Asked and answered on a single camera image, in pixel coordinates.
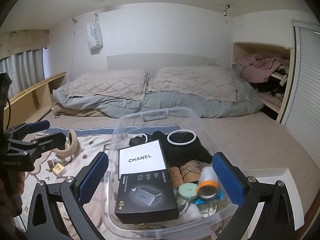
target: chanel box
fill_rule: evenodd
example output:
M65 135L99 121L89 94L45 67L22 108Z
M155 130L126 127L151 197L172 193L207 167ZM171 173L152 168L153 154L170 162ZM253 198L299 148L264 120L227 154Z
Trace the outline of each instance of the chanel box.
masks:
M122 174L167 169L159 140L119 150L119 178Z

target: charger image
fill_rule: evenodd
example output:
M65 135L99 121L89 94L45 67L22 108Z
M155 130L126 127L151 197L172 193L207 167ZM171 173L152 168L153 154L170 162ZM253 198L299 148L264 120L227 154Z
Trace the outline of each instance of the charger image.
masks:
M160 192L148 187L133 188L132 191L134 191L132 197L147 206L156 203L161 197Z

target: blanket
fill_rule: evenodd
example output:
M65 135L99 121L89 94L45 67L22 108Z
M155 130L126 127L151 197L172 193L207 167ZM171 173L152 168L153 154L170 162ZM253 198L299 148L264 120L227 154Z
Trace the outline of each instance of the blanket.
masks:
M45 133L38 133L35 138L42 137L47 135ZM67 165L65 166L67 173L65 173L61 178L58 178L51 170L49 169L48 160L57 159L55 153L52 151L47 151L42 154L42 156L37 159L34 163L35 169L31 172L26 172L25 177L25 187L24 192L21 195L22 199L22 214L20 215L23 223L25 225L28 224L28 215L29 215L29 207L31 203L31 198L33 195L34 188L36 183L39 180L44 180L47 184L63 182L67 176L76 176L78 172L81 170L83 166L88 165L98 152L108 152L109 142L111 141L111 134L104 135L87 135L78 137L79 145L76 153L67 158ZM98 228L102 226L102 221L100 221L100 210L101 210L101 194L102 194L102 186L103 183L100 183L92 200L84 205L84 210L94 223L94 225ZM63 211L63 204L58 204L60 208L60 212ZM23 225L19 224L17 220L16 226L24 231ZM79 239L71 222L64 219L68 231L72 238Z
M235 85L236 102L207 100L199 96L168 91L147 93L144 100L102 95L68 98L66 90L70 83L54 90L53 97L63 107L78 110L96 109L112 118L170 107L188 107L200 117L208 118L242 116L258 112L263 105L254 89L249 83L241 80L236 72L230 70L230 76Z
M59 104L58 102L53 103L53 114L54 115L60 115L60 114L70 114L75 116L106 116L105 113L96 110L96 109L85 109L85 110L78 110L78 109L71 109L66 108Z

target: wooden shelf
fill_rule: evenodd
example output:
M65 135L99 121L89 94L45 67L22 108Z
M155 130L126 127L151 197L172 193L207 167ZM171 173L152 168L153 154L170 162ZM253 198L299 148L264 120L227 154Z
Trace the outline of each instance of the wooden shelf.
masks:
M279 107L276 107L275 105L273 105L272 103L270 103L269 101L267 101L267 100L265 100L263 98L260 98L260 100L265 106L271 108L273 111L275 111L277 113L280 112L280 108Z
M278 73L274 73L274 72L271 74L271 76L274 78L280 79L280 80L282 80L282 77L283 77L283 75L278 74Z
M26 119L25 123L38 122L42 117L51 111L52 107L53 106L46 106L38 109L32 116Z
M9 127L20 123L39 121L53 107L50 87L56 89L65 82L66 73L49 77L32 87L25 89L10 99L11 117ZM4 123L9 119L9 105L4 108Z

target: white wall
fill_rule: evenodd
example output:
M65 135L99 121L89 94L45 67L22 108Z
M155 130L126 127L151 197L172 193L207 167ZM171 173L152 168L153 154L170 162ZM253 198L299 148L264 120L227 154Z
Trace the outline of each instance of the white wall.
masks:
M233 41L262 42L292 47L291 19L318 23L313 13L275 10L233 17Z
M75 36L71 19L50 28L49 46L44 50L46 76L67 71L73 80L86 71L106 69L107 56L130 53L187 54L216 58L221 66L230 64L232 18L227 17L226 23L221 13L171 3L128 4L99 12L103 48L92 55L86 23L94 14L75 17Z

